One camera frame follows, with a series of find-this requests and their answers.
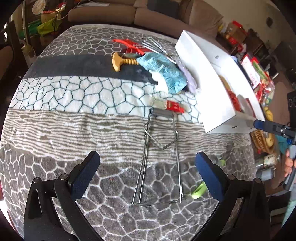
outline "brown sofa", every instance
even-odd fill
[[[74,0],[67,0],[74,6]],[[216,37],[222,15],[202,0],[172,0],[179,2],[178,19],[147,9],[148,0],[100,0],[109,6],[73,8],[68,13],[70,25],[108,23],[129,25],[179,38],[183,30]]]

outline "wicker basket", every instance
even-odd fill
[[[255,144],[255,147],[258,150],[262,150],[263,152],[266,152],[268,154],[273,153],[274,146],[268,147],[262,130],[255,130],[255,131],[252,131],[250,134]]]

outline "red packaging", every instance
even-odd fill
[[[182,108],[178,103],[167,100],[165,104],[166,110],[171,110],[174,112],[184,113],[184,108]]]

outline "metal jar lifter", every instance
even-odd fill
[[[166,126],[157,124],[152,124],[152,117],[166,117],[172,120],[172,128],[168,128]],[[162,129],[162,130],[170,130],[174,132],[174,140],[170,142],[169,144],[162,146],[150,133],[151,129]],[[174,120],[174,114],[172,111],[169,110],[162,110],[158,108],[151,107],[149,110],[148,114],[148,122],[145,123],[144,126],[144,132],[145,132],[145,141],[144,141],[144,149],[143,149],[143,154],[142,154],[142,160],[141,160],[141,167],[136,183],[136,188],[135,192],[133,195],[133,201],[132,204],[140,204],[143,207],[151,206],[151,205],[156,205],[156,204],[172,204],[172,203],[177,203],[177,202],[182,202],[182,197],[183,197],[183,190],[182,190],[182,184],[181,184],[181,175],[180,175],[180,164],[179,164],[179,152],[178,152],[178,144],[177,140],[179,138],[178,131],[176,130],[176,125],[175,125],[175,120]],[[175,151],[176,151],[176,161],[177,161],[177,168],[178,168],[178,179],[179,179],[179,193],[180,197],[179,199],[176,200],[171,200],[171,201],[166,201],[166,202],[157,202],[157,203],[144,203],[142,202],[143,198],[143,188],[144,188],[144,183],[145,183],[145,176],[146,176],[146,170],[147,170],[147,157],[148,157],[148,144],[149,141],[152,141],[156,147],[158,147],[159,150],[164,151],[166,148],[168,148],[171,145],[175,145]],[[139,201],[135,202],[136,199],[136,194],[138,191],[138,188],[140,188],[140,195],[139,195]]]

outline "finger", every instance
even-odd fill
[[[293,166],[293,160],[289,157],[286,158],[286,161],[285,161],[285,165],[288,166],[288,167],[292,167]]]
[[[292,168],[290,168],[290,167],[285,167],[285,172],[290,174],[290,173],[292,172]]]

